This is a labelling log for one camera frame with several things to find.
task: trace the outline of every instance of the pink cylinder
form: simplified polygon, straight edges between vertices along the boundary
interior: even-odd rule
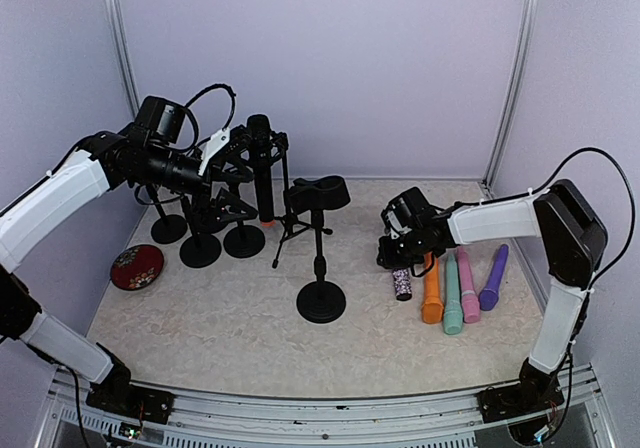
[[[461,246],[458,247],[458,274],[460,275],[460,304],[464,312],[465,323],[480,321],[480,302],[473,286],[473,275],[469,255]]]

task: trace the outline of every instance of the black microphone stand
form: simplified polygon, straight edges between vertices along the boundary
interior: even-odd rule
[[[204,268],[220,258],[222,245],[220,241],[208,233],[198,231],[193,220],[193,210],[189,198],[180,197],[184,217],[189,225],[191,236],[180,246],[180,260],[189,268]]]
[[[287,192],[289,191],[289,164],[287,162],[287,151],[289,150],[289,143],[286,140],[286,135],[284,135],[284,150],[282,154],[282,177],[284,178],[284,189],[282,191],[282,198],[284,200],[284,216],[276,216],[275,219],[282,223],[284,227],[284,231],[282,232],[282,237],[280,238],[280,242],[278,243],[278,252],[276,253],[276,257],[271,264],[271,267],[275,270],[278,267],[278,263],[280,261],[280,253],[282,252],[282,246],[286,241],[294,239],[296,236],[301,235],[305,231],[314,229],[314,226],[311,223],[307,223],[305,221],[300,221],[298,215],[296,215],[291,209],[291,204],[289,203],[289,197],[287,196]],[[302,228],[296,230],[296,226],[301,226]],[[325,235],[332,235],[333,230],[330,228],[322,228],[322,233]]]
[[[240,199],[240,183],[228,183],[229,192]],[[240,213],[237,208],[229,211]],[[251,258],[262,251],[266,243],[264,233],[257,226],[245,225],[243,220],[237,221],[237,226],[229,230],[224,237],[225,251],[234,258]]]
[[[160,219],[151,227],[151,238],[161,245],[168,245],[178,241],[187,232],[186,220],[180,215],[167,215],[160,204],[156,188],[151,184],[145,185],[145,188],[153,202],[153,206],[158,215],[160,215]]]

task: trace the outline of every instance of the green cylinder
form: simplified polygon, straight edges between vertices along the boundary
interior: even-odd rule
[[[444,317],[442,318],[442,327],[447,335],[457,335],[462,331],[464,316],[462,305],[460,305],[458,262],[453,253],[447,258],[445,274],[447,301],[444,308]]]

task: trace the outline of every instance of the purple cylinder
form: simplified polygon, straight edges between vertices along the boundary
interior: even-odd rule
[[[489,275],[489,281],[487,286],[480,292],[478,299],[480,300],[480,309],[482,311],[491,311],[498,303],[500,299],[500,283],[502,282],[502,275],[504,275],[504,269],[507,266],[507,258],[509,257],[509,246],[501,245],[496,259],[491,268],[491,274]]]

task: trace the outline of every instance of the black camera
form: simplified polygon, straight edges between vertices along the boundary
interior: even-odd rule
[[[427,253],[441,256],[450,240],[447,217],[413,187],[392,199],[382,210],[385,236],[378,240],[376,262],[385,269],[413,269],[424,262]]]
[[[151,140],[163,145],[178,141],[187,108],[164,98],[147,96],[133,124],[149,132]]]

